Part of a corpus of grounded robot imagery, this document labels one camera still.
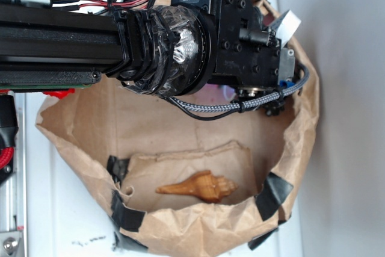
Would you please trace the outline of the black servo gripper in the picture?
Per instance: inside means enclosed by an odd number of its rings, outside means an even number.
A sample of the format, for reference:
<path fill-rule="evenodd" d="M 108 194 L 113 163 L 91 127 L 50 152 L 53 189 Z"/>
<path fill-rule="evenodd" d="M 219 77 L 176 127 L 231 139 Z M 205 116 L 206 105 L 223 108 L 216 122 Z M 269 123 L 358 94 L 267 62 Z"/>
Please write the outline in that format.
<path fill-rule="evenodd" d="M 292 81 L 293 51 L 282 47 L 251 0 L 171 0 L 198 13 L 204 52 L 201 84 L 275 88 Z"/>

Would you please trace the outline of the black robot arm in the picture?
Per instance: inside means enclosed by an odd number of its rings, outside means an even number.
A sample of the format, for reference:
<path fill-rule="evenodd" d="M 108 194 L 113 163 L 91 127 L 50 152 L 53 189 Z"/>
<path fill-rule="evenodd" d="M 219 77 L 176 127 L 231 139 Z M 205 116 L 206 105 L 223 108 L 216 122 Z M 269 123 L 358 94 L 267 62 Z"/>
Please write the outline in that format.
<path fill-rule="evenodd" d="M 293 51 L 251 0 L 171 0 L 143 10 L 108 2 L 102 15 L 54 1 L 1 0 L 3 90 L 57 91 L 107 76 L 167 98 L 205 84 L 269 91 L 294 77 Z"/>

